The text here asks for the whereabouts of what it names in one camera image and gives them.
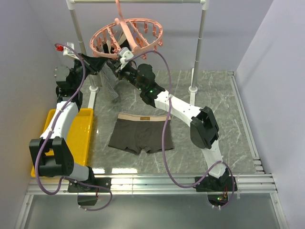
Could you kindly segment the grey striped underwear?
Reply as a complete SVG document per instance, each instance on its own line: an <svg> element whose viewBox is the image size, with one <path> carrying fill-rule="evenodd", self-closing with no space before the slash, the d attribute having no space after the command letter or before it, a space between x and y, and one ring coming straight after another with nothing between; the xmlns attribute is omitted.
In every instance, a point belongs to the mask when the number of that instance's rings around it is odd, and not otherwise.
<svg viewBox="0 0 305 229"><path fill-rule="evenodd" d="M107 100L113 101L119 97L118 93L115 91L118 80L107 64L103 66L97 75L93 75L93 81L96 86L102 89Z"/></svg>

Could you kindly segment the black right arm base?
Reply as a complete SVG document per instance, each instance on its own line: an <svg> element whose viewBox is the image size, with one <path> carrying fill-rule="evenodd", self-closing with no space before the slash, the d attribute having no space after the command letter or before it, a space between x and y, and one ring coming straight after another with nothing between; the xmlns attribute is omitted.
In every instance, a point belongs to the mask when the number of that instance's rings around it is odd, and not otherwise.
<svg viewBox="0 0 305 229"><path fill-rule="evenodd" d="M238 190L236 179L227 168L221 177L208 175L194 188L197 192L207 192L209 203L218 208L226 206L230 201L229 193L233 195Z"/></svg>

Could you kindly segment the dark grey boxer briefs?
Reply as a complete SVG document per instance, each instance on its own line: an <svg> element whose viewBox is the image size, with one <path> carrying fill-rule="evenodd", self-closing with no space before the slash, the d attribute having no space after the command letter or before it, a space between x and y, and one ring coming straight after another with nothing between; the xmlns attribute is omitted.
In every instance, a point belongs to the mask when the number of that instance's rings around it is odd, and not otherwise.
<svg viewBox="0 0 305 229"><path fill-rule="evenodd" d="M119 113L108 146L139 155L162 150L166 116L141 116Z"/></svg>

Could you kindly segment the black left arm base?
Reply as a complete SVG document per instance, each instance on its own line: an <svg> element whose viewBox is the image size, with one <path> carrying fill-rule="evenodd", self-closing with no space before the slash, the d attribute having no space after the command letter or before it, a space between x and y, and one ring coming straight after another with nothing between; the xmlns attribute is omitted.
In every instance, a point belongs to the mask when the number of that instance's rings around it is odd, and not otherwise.
<svg viewBox="0 0 305 229"><path fill-rule="evenodd" d="M77 193L77 203L79 208L85 211L98 211L105 209L112 202L113 194L111 191L111 181L110 177L98 177L93 180L93 183L85 183L68 179L68 193ZM109 193L110 198L108 202L98 208L93 208L98 202L100 193Z"/></svg>

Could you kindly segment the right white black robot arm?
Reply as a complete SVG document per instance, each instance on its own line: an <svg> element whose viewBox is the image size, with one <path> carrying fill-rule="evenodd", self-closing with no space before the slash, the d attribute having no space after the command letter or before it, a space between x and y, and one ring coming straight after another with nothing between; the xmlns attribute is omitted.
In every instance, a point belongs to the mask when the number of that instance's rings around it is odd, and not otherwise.
<svg viewBox="0 0 305 229"><path fill-rule="evenodd" d="M147 105L167 111L188 125L190 139L202 150L209 167L211 187L222 190L227 180L223 176L225 167L221 163L219 127L211 108L200 108L171 95L155 82L155 74L149 64L140 64L137 69L130 63L123 67L118 62L109 61L107 65L119 80L125 79L140 90L140 97Z"/></svg>

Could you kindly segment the pink round clip hanger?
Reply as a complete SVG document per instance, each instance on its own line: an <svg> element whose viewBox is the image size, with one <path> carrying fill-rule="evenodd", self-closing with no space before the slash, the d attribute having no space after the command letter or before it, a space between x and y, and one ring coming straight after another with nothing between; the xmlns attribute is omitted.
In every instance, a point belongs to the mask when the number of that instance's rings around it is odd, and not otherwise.
<svg viewBox="0 0 305 229"><path fill-rule="evenodd" d="M145 51L157 50L163 46L163 26L152 19L147 18L124 18L122 15L120 2L117 0L116 7L119 17L101 29L99 29L90 40L90 48L95 57L107 57L119 59L118 52L121 49L117 44L120 34L123 32L129 42L134 55L140 55L143 60L147 59ZM116 46L115 53L104 53L102 42L110 40Z"/></svg>

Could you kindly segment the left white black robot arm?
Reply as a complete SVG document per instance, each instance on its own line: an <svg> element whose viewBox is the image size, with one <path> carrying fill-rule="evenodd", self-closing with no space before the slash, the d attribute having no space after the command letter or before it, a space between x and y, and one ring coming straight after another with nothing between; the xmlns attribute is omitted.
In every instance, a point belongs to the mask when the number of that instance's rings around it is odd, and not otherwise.
<svg viewBox="0 0 305 229"><path fill-rule="evenodd" d="M59 66L55 69L57 106L47 129L38 139L30 141L29 149L37 177L68 177L78 180L86 192L96 187L92 170L74 161L66 138L81 109L82 84L88 75L97 75L107 59L80 54L74 67Z"/></svg>

